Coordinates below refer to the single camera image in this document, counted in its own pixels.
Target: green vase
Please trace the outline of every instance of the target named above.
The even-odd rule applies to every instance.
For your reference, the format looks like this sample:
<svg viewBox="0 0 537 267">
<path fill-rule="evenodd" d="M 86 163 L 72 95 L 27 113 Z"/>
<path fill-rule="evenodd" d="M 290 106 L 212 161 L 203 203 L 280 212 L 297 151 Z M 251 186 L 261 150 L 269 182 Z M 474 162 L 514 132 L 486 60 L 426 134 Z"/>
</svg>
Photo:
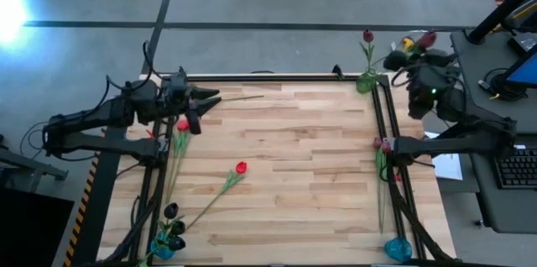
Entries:
<svg viewBox="0 0 537 267">
<path fill-rule="evenodd" d="M 377 82 L 377 72 L 375 69 L 369 68 L 365 73 L 361 74 L 358 79 L 356 79 L 356 90 L 360 94 L 365 94 L 370 92 Z"/>
</svg>

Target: monitor screen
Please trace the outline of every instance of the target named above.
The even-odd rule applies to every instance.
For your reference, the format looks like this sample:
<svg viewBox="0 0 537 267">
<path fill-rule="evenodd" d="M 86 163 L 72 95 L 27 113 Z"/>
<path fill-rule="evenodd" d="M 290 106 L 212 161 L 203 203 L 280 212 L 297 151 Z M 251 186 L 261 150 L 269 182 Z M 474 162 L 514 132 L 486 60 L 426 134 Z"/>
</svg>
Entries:
<svg viewBox="0 0 537 267">
<path fill-rule="evenodd" d="M 537 54 L 531 55 L 508 77 L 507 82 L 537 86 Z"/>
</svg>

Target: white paper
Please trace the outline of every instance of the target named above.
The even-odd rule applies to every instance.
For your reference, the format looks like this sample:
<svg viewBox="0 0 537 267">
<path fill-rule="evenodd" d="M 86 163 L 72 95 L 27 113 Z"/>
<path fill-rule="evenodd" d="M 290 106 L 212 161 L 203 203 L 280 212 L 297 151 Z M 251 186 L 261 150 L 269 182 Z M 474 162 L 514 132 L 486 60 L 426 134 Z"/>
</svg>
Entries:
<svg viewBox="0 0 537 267">
<path fill-rule="evenodd" d="M 431 139 L 438 136 L 437 133 L 425 132 Z M 439 154 L 433 158 L 435 174 L 437 178 L 462 180 L 461 160 L 459 154 Z"/>
</svg>

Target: black flower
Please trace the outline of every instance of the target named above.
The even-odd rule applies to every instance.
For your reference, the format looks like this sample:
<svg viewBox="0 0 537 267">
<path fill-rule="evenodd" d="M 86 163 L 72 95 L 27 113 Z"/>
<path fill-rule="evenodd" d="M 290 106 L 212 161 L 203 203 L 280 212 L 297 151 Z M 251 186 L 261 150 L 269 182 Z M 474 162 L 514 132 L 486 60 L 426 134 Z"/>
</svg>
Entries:
<svg viewBox="0 0 537 267">
<path fill-rule="evenodd" d="M 167 219 L 173 219 L 174 217 L 177 216 L 178 211 L 179 211 L 179 207 L 177 206 L 177 204 L 171 203 L 164 209 L 164 216 Z"/>
<path fill-rule="evenodd" d="M 181 250 L 186 246 L 185 240 L 180 237 L 171 238 L 168 241 L 168 248 L 171 251 Z"/>
<path fill-rule="evenodd" d="M 171 234 L 178 236 L 185 233 L 185 224 L 182 221 L 177 221 L 171 227 Z"/>
</svg>

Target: black floor stripe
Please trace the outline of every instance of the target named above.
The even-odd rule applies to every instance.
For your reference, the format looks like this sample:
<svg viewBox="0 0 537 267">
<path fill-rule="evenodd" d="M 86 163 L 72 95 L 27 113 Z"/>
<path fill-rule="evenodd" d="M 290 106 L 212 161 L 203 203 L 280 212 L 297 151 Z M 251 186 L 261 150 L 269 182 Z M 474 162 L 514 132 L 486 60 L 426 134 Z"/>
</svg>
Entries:
<svg viewBox="0 0 537 267">
<path fill-rule="evenodd" d="M 123 28 L 141 29 L 153 28 L 151 22 L 106 22 L 106 21 L 55 21 L 55 20 L 31 20 L 24 27 L 36 28 Z"/>
<path fill-rule="evenodd" d="M 165 23 L 164 29 L 236 29 L 236 30 L 311 30 L 400 32 L 427 30 L 451 32 L 473 29 L 472 26 L 389 25 L 389 24 L 262 24 L 262 23 Z"/>
<path fill-rule="evenodd" d="M 157 50 L 157 45 L 159 44 L 160 33 L 162 32 L 162 28 L 164 27 L 164 20 L 166 19 L 166 13 L 168 12 L 169 1 L 170 0 L 162 0 L 162 3 L 160 4 L 160 10 L 159 10 L 159 15 L 157 16 L 157 22 L 153 29 L 151 40 L 149 41 L 149 59 L 151 60 L 154 58 L 154 54 Z M 148 74 L 148 73 L 149 73 L 149 66 L 147 62 L 144 61 L 143 67 L 142 67 L 142 74 Z"/>
</svg>

